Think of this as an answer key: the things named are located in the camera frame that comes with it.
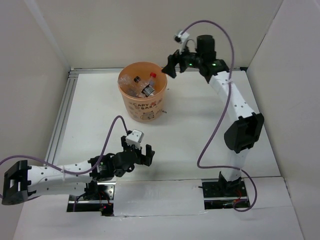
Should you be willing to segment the water bottle red label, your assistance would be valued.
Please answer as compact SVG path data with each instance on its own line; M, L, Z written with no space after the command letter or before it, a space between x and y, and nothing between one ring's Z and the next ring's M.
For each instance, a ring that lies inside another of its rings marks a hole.
M149 82L150 83L154 83L156 81L156 77L157 77L157 74L154 73L154 72L151 72L150 75L149 75Z

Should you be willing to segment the clear bottle black label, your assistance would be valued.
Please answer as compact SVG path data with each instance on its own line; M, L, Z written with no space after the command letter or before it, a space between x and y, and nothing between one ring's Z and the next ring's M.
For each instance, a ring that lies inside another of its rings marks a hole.
M136 76L134 79L135 92L136 95L140 98L152 97L155 93L155 80L153 77L150 77L148 80L143 80L139 76Z

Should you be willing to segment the clear crushed bottle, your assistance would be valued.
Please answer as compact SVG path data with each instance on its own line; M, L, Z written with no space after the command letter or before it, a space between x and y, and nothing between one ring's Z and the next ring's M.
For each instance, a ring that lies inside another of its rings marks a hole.
M125 92L127 95L134 97L136 95L136 88L133 83L133 79L125 74L119 77L117 80L118 86L120 89Z

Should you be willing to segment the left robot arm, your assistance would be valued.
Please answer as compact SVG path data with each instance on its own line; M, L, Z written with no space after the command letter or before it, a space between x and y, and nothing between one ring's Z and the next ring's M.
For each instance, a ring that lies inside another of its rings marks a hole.
M92 200L99 193L99 182L110 181L130 173L136 165L150 166L155 151L127 136L121 137L123 150L96 156L87 161L59 166L29 165L27 160L16 162L4 173L2 201L5 206L17 205L44 195L74 195Z

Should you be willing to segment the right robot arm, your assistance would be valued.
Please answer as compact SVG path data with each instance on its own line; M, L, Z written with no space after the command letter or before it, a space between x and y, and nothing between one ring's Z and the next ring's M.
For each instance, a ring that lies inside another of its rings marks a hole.
M187 68L198 69L201 76L226 103L223 114L228 115L231 125L223 135L229 149L227 167L219 173L218 190L223 196L230 196L240 185L242 168L250 149L259 140L264 116L246 103L236 84L230 78L230 70L222 59L216 58L215 40L211 35L196 38L195 51L187 46L188 33L178 33L174 40L180 47L167 58L162 72L175 78L176 66L180 73Z

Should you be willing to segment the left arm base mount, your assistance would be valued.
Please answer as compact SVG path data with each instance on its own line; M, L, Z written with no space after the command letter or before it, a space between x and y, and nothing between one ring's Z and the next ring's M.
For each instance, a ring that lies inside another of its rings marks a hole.
M89 183L80 196L70 195L66 211L68 213L100 213L104 217L114 216L114 181Z

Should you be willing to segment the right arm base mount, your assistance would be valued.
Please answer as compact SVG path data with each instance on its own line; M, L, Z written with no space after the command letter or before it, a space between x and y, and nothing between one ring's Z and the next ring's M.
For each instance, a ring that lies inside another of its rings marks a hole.
M205 210L246 209L251 206L246 185L242 178L228 184L222 176L218 179L204 179L198 186L201 189Z

